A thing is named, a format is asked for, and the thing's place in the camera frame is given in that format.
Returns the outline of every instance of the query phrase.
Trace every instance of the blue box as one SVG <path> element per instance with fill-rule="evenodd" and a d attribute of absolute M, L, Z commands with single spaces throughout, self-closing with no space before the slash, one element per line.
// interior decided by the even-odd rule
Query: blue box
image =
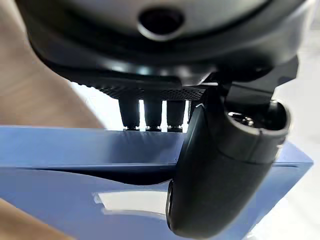
<path fill-rule="evenodd" d="M 77 239 L 182 239 L 161 214 L 106 214 L 97 193 L 165 193 L 168 182 L 160 182 L 173 176 L 183 139 L 183 133 L 0 127 L 0 197 Z M 312 164 L 287 142 L 246 208 L 212 239 L 242 239 Z"/>

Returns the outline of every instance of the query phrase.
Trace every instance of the black mount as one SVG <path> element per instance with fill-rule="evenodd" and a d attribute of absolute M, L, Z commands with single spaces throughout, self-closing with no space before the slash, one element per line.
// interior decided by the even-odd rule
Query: black mount
<path fill-rule="evenodd" d="M 187 238 L 218 234 L 244 208 L 278 156 L 290 114 L 272 100 L 294 79 L 298 59 L 251 81 L 224 79 L 195 107 L 169 185 L 170 229 Z"/>

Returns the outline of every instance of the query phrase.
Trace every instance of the black cylindrical component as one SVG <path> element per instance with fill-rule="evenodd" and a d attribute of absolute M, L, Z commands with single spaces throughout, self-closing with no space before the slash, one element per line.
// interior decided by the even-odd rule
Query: black cylindrical component
<path fill-rule="evenodd" d="M 166 102 L 166 121 L 168 126 L 177 128 L 184 123 L 186 101 Z"/>
<path fill-rule="evenodd" d="M 140 124 L 139 101 L 135 99 L 119 99 L 119 108 L 123 126 L 135 130 Z"/>
<path fill-rule="evenodd" d="M 157 129 L 161 125 L 162 101 L 143 100 L 145 124 L 150 129 Z"/>
<path fill-rule="evenodd" d="M 266 128 L 233 119 L 218 96 L 206 109 L 195 108 L 167 199 L 167 222 L 175 234 L 212 237 L 250 200 L 289 130 L 288 111 L 270 105 L 263 114 Z"/>

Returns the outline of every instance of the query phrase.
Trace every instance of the black plastic housing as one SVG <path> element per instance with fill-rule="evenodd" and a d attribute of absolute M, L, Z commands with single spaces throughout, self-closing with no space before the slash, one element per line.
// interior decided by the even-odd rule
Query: black plastic housing
<path fill-rule="evenodd" d="M 181 89 L 200 84 L 214 70 L 273 68 L 289 61 L 308 29 L 315 1 L 273 0 L 226 28 L 168 42 L 114 32 L 58 0 L 16 2 L 35 52 L 63 77 L 80 84 L 102 80 L 109 86 L 134 83 L 141 88 L 157 82 L 162 89 Z M 106 65 L 110 60 L 129 68 L 183 66 L 191 76 L 117 72 Z"/>
<path fill-rule="evenodd" d="M 254 128 L 232 119 L 216 96 L 195 108 L 169 187 L 168 225 L 186 238 L 212 237 L 237 217 L 289 131 L 290 115 L 278 102 L 265 112 L 268 129 Z"/>

